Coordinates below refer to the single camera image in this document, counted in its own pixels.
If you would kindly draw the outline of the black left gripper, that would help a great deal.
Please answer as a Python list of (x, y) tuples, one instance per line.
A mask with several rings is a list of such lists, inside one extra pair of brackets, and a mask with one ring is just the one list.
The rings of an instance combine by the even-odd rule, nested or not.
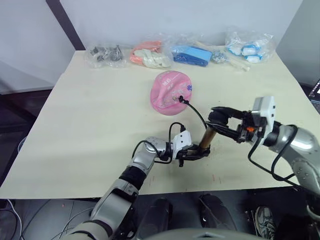
[(182, 168), (185, 161), (197, 161), (208, 157), (210, 155), (210, 147), (202, 148), (196, 144), (193, 144), (187, 149), (182, 149), (177, 152), (175, 160), (178, 162), (178, 167)]

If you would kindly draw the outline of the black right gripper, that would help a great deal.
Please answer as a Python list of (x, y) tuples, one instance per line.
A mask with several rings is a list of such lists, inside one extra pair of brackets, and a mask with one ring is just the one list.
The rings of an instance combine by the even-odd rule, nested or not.
[(237, 126), (237, 131), (230, 129), (227, 125), (220, 125), (217, 123), (207, 123), (215, 132), (237, 143), (255, 143), (256, 140), (265, 136), (267, 127), (267, 118), (259, 114), (252, 114), (251, 111), (240, 111), (231, 107), (216, 106), (212, 107), (213, 112), (219, 112), (228, 118), (235, 118), (241, 120), (241, 124)]

